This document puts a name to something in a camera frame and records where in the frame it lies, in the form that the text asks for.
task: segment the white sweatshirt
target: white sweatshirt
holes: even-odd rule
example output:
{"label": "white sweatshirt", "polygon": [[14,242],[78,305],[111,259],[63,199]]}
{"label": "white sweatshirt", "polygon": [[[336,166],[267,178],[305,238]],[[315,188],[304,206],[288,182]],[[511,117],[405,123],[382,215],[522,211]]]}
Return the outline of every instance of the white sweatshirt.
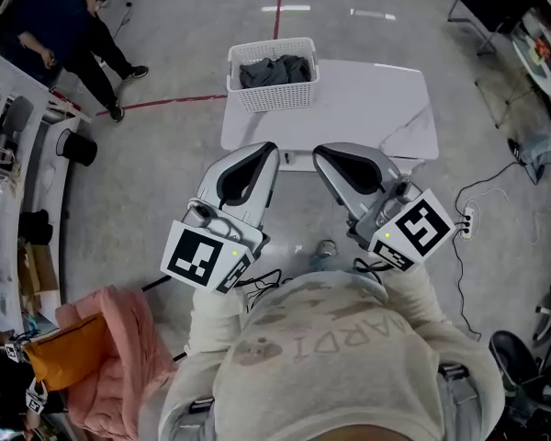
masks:
{"label": "white sweatshirt", "polygon": [[219,441],[307,440],[352,424],[439,441],[445,363],[469,370],[485,439],[504,404],[488,349],[446,320],[424,268],[388,273],[385,284],[340,271],[298,277],[265,296],[242,332],[234,295],[197,291],[188,359],[165,401],[160,439],[177,439],[173,415],[214,396]]}

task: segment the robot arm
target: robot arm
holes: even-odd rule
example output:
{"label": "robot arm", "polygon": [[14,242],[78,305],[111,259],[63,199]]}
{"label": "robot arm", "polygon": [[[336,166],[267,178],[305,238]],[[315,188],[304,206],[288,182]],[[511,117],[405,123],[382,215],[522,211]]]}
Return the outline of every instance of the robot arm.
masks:
{"label": "robot arm", "polygon": [[[229,153],[204,174],[182,221],[170,230],[162,271],[196,288],[226,294],[269,242],[261,220],[279,167],[272,142]],[[314,165],[349,213],[347,235],[399,270],[421,263],[455,226],[430,190],[421,192],[378,149],[320,145]]]}

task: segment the black sneaker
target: black sneaker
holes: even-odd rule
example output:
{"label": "black sneaker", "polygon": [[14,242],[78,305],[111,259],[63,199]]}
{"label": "black sneaker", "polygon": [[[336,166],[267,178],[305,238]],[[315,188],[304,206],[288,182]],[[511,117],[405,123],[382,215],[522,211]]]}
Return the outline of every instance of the black sneaker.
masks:
{"label": "black sneaker", "polygon": [[523,161],[523,148],[521,147],[521,144],[513,139],[508,139],[507,143],[511,154],[514,155],[516,161],[522,166],[525,166],[526,163]]}
{"label": "black sneaker", "polygon": [[120,122],[125,117],[125,110],[120,107],[118,101],[117,104],[112,107],[108,112],[114,122]]}
{"label": "black sneaker", "polygon": [[125,80],[130,80],[131,78],[143,78],[146,74],[149,73],[149,67],[144,65],[137,65],[132,68],[131,74],[125,78]]}

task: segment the black cable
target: black cable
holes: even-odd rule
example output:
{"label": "black cable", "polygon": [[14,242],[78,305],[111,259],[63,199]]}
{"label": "black cable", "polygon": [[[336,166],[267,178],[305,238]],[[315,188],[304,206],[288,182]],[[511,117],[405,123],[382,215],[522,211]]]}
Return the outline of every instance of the black cable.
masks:
{"label": "black cable", "polygon": [[125,13],[125,16],[122,17],[122,21],[120,22],[120,25],[118,26],[117,31],[114,33],[114,36],[112,37],[113,40],[115,40],[117,38],[117,35],[118,35],[118,32],[120,31],[120,29],[123,26],[129,24],[129,22],[130,22],[130,17],[129,17],[130,10],[131,10],[131,8],[129,7],[129,9]]}
{"label": "black cable", "polygon": [[384,261],[376,261],[371,265],[368,265],[361,258],[355,258],[355,260],[353,260],[353,269],[355,271],[358,271],[359,273],[373,273],[375,271],[388,271],[389,269],[393,269],[393,267],[394,266],[389,265]]}
{"label": "black cable", "polygon": [[459,294],[461,294],[461,316],[463,317],[463,320],[466,321],[467,328],[469,331],[473,334],[476,334],[478,336],[478,341],[481,340],[481,333],[476,332],[473,328],[471,328],[471,325],[469,324],[469,320],[467,319],[466,315],[464,314],[464,308],[466,306],[466,297],[463,295],[463,290],[461,290],[461,280],[463,279],[463,261],[461,261],[461,258],[459,257],[459,253],[457,252],[457,247],[455,246],[455,239],[457,238],[459,234],[459,231],[455,233],[453,236],[453,239],[451,240],[451,243],[453,244],[453,249],[455,251],[455,256],[457,257],[457,260],[459,261],[459,265],[461,265],[461,275],[459,276],[459,279],[457,280],[457,290],[459,291]]}
{"label": "black cable", "polygon": [[497,178],[498,176],[502,175],[506,170],[508,170],[513,165],[521,165],[520,162],[510,162],[507,164],[504,168],[502,168],[496,175],[491,176],[490,178],[486,180],[479,180],[476,183],[472,183],[471,185],[468,185],[466,187],[462,187],[459,192],[457,193],[457,197],[455,198],[455,210],[459,213],[459,216],[463,216],[463,212],[459,210],[457,207],[457,202],[459,201],[459,198],[461,197],[461,193],[463,193],[466,189],[470,189],[471,187],[474,187],[475,185],[479,185],[481,183],[488,183],[489,181],[492,181],[494,178]]}
{"label": "black cable", "polygon": [[148,291],[149,289],[155,288],[155,286],[159,286],[160,284],[164,283],[165,281],[169,281],[172,277],[165,275],[164,277],[160,277],[157,279],[157,281],[153,281],[152,283],[149,283],[141,288],[143,292]]}
{"label": "black cable", "polygon": [[[247,294],[245,294],[245,299],[247,300],[247,313],[249,313],[253,309],[253,307],[255,306],[255,303],[259,301],[261,296],[263,296],[266,291],[273,288],[279,288],[278,283],[265,284],[263,281],[258,281],[258,282],[261,282],[264,287],[260,288],[259,286],[257,286],[257,283],[254,283],[255,290],[252,290]],[[253,303],[250,306],[249,300],[251,298],[253,298]]]}
{"label": "black cable", "polygon": [[22,334],[15,336],[14,341],[15,343],[20,343],[22,340],[27,340],[29,342],[31,338],[34,338],[38,334],[40,334],[40,330],[38,328],[35,328],[33,330],[28,330],[27,332],[23,332]]}
{"label": "black cable", "polygon": [[282,270],[278,268],[278,269],[274,269],[273,271],[270,271],[269,273],[264,274],[263,276],[253,277],[251,279],[246,279],[244,281],[239,281],[237,284],[235,284],[235,288],[242,288],[243,286],[247,286],[249,284],[254,284],[257,281],[263,281],[266,277],[270,277],[274,273],[278,274],[277,280],[275,282],[276,282],[276,284],[279,284],[279,281],[282,278]]}
{"label": "black cable", "polygon": [[[536,185],[535,181],[533,181],[533,179],[531,178],[531,176],[528,174],[528,170],[526,169],[526,164],[523,164],[521,162],[518,162],[518,161],[515,161],[515,162],[510,162],[509,164],[507,164],[504,168],[502,168],[496,175],[493,175],[491,176],[490,178],[487,178],[485,180],[479,180],[479,181],[476,181],[475,183],[472,183],[471,185],[468,185],[466,187],[462,187],[459,192],[457,193],[457,196],[455,197],[455,203],[454,203],[454,206],[455,206],[455,210],[457,211],[457,213],[459,214],[459,217],[461,218],[465,218],[466,216],[464,215],[464,213],[459,210],[459,207],[457,206],[457,202],[459,202],[459,198],[461,198],[461,193],[463,193],[466,189],[470,189],[471,187],[474,187],[476,185],[480,185],[482,183],[488,183],[489,181],[493,180],[494,178],[497,178],[498,176],[502,175],[506,170],[508,170],[511,166],[513,165],[519,165],[519,166],[522,166],[524,168],[524,171],[526,172],[527,176],[529,177],[529,179],[531,180],[531,183],[533,183],[533,185]],[[461,224],[465,224],[467,225],[468,222],[465,222],[465,221],[460,221],[460,222],[456,222],[455,225],[461,225]],[[459,279],[457,280],[457,290],[459,291],[459,294],[461,294],[461,316],[463,317],[463,319],[466,321],[466,324],[467,324],[467,328],[469,329],[469,331],[473,334],[476,334],[478,336],[478,341],[479,339],[481,338],[481,333],[480,332],[476,332],[475,330],[473,330],[471,328],[471,325],[469,324],[469,321],[467,320],[467,317],[466,315],[464,314],[464,308],[465,308],[465,305],[466,305],[466,298],[463,294],[463,291],[461,290],[461,280],[463,279],[463,261],[461,261],[461,258],[459,257],[459,253],[457,252],[457,247],[455,246],[455,238],[459,236],[459,231],[457,231],[455,233],[455,235],[453,236],[453,239],[452,239],[452,244],[453,244],[453,249],[455,251],[455,256],[457,257],[457,260],[459,261],[459,264],[461,265],[461,276],[459,277]]]}

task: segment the gray cloth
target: gray cloth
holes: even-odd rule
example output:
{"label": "gray cloth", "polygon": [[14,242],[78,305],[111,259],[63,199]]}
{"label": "gray cloth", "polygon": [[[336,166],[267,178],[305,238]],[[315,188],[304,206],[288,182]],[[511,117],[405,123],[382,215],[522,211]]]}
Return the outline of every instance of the gray cloth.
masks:
{"label": "gray cloth", "polygon": [[295,55],[283,55],[276,61],[265,58],[262,61],[241,66],[243,88],[299,84],[310,80],[309,62],[304,57]]}
{"label": "gray cloth", "polygon": [[444,417],[444,441],[482,439],[482,413],[478,393],[469,379],[447,380],[437,375]]}

